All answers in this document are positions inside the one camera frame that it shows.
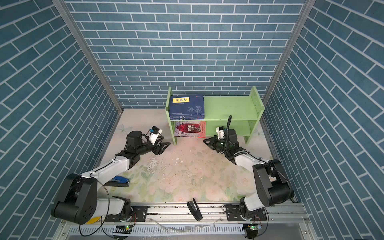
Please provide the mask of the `blue book yellow label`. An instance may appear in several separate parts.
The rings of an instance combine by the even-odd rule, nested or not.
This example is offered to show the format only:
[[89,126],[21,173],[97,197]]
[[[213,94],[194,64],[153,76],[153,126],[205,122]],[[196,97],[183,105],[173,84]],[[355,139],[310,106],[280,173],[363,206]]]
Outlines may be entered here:
[[171,96],[169,106],[171,121],[203,120],[205,104],[202,95]]

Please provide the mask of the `red illustrated book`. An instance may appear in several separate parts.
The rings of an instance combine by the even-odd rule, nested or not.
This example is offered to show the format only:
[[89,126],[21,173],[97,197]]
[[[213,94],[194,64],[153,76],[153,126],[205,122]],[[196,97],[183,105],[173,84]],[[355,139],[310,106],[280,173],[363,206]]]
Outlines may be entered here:
[[206,122],[205,121],[183,121],[176,122],[175,137],[191,137],[205,138],[206,137]]

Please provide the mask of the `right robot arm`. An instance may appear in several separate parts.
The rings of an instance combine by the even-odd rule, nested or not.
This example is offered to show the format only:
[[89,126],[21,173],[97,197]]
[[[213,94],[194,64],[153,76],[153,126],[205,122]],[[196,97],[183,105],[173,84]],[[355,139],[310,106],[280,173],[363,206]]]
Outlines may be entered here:
[[217,128],[217,134],[203,140],[203,143],[254,174],[256,192],[242,198],[239,203],[241,216],[250,219],[258,210],[292,199],[294,190],[279,160],[256,158],[240,147],[236,131],[230,128],[231,121],[232,116],[229,116],[227,126]]

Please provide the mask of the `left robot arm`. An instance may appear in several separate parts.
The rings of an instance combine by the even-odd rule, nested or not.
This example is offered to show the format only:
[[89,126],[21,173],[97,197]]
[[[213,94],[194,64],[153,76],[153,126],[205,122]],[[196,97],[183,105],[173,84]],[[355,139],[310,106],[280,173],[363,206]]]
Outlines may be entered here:
[[82,174],[66,176],[51,208],[52,217],[78,225],[97,217],[105,217],[110,222],[131,221],[134,213],[129,199],[111,195],[102,199],[98,197],[98,190],[133,168],[142,155],[161,155],[170,146],[163,139],[162,130],[157,127],[152,127],[147,134],[132,131],[126,137],[123,150],[112,160]]

